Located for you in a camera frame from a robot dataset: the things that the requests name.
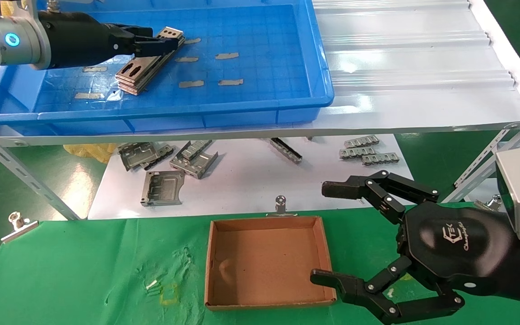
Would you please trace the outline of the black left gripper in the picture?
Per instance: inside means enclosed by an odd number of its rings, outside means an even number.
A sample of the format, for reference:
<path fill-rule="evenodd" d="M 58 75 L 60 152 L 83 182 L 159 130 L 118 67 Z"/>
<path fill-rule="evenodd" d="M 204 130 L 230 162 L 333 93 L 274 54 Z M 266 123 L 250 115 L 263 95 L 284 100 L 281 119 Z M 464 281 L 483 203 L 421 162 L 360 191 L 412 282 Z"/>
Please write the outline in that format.
<path fill-rule="evenodd" d="M 100 23 L 81 12 L 38 12 L 38 18 L 49 40 L 48 69 L 97 65 L 120 54 L 164 56 L 182 40 L 153 37 L 149 27 Z"/>

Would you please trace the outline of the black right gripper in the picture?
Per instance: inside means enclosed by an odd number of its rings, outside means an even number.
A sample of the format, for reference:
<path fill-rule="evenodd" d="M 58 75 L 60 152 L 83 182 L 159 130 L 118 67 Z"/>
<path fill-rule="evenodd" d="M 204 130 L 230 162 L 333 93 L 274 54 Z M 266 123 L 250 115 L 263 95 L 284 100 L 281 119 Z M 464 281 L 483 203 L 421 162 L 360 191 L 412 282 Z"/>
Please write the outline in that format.
<path fill-rule="evenodd" d="M 323 269 L 310 274 L 313 284 L 334 288 L 342 302 L 366 308 L 384 325 L 451 316 L 465 305 L 454 290 L 520 301 L 520 239 L 505 214 L 437 205 L 439 191 L 385 170 L 325 181 L 322 195 L 364 199 L 392 224 L 402 224 L 398 251 L 406 256 L 370 280 Z M 417 206 L 406 212 L 396 197 Z M 437 296 L 388 299 L 385 290 L 408 271 Z"/>

